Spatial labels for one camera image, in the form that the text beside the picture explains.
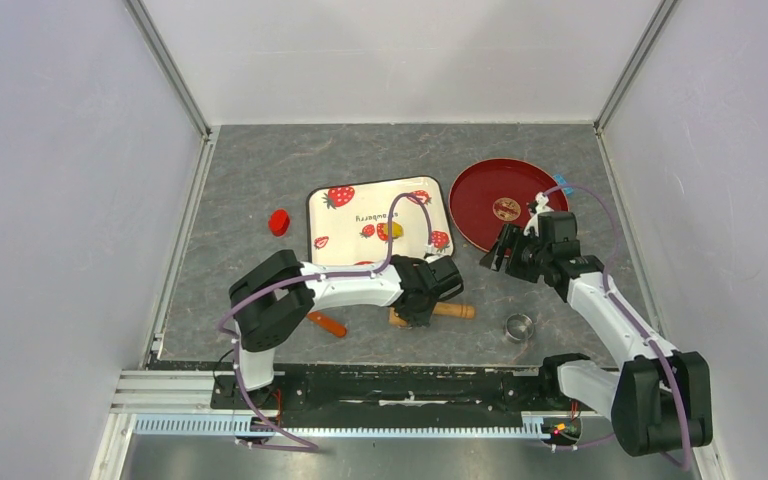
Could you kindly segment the wooden dough roller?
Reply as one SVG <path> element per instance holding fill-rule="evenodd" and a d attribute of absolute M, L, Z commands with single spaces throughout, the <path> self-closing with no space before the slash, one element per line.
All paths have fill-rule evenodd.
<path fill-rule="evenodd" d="M 471 320 L 475 318 L 476 310 L 471 305 L 438 302 L 432 315 Z M 411 328 L 411 324 L 399 317 L 393 308 L 389 309 L 388 323 L 399 328 Z"/>

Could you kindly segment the yellow dough piece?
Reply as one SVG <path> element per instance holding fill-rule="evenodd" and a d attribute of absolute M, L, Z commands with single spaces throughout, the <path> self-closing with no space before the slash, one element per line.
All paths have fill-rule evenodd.
<path fill-rule="evenodd" d="M 398 239 L 403 235 L 403 227 L 396 222 L 382 223 L 380 225 L 380 237 L 383 240 Z"/>

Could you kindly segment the white strawberry print tray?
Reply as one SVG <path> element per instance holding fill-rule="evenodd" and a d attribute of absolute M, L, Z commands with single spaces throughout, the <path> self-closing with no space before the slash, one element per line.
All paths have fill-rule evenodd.
<path fill-rule="evenodd" d="M 310 259 L 323 265 L 363 265 L 384 259 L 389 240 L 380 225 L 403 227 L 392 253 L 422 258 L 455 251 L 448 212 L 437 180 L 414 176 L 328 186 L 307 198 Z"/>

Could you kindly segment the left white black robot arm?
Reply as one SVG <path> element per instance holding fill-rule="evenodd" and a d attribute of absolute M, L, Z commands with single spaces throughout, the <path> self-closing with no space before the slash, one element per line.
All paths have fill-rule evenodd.
<path fill-rule="evenodd" d="M 356 265 L 302 262 L 281 250 L 229 288 L 231 310 L 218 328 L 236 342 L 236 396 L 251 408 L 274 393 L 274 356 L 314 311 L 356 305 L 387 307 L 410 327 L 430 324 L 438 303 L 462 293 L 463 278 L 447 255 Z"/>

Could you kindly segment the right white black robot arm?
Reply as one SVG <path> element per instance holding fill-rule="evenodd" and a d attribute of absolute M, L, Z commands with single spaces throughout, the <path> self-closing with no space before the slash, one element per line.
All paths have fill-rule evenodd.
<path fill-rule="evenodd" d="M 603 262 L 585 255 L 571 212 L 506 224 L 481 265 L 531 283 L 544 282 L 597 334 L 613 371 L 584 354 L 544 359 L 537 392 L 551 408 L 576 400 L 609 420 L 632 457 L 690 453 L 714 437 L 710 368 L 698 352 L 664 339 L 619 292 Z"/>

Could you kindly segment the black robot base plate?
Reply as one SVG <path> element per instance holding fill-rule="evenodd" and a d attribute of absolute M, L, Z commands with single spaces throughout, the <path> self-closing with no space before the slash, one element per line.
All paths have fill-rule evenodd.
<path fill-rule="evenodd" d="M 249 396 L 284 428 L 515 427 L 522 415 L 592 411 L 536 367 L 280 364 Z"/>

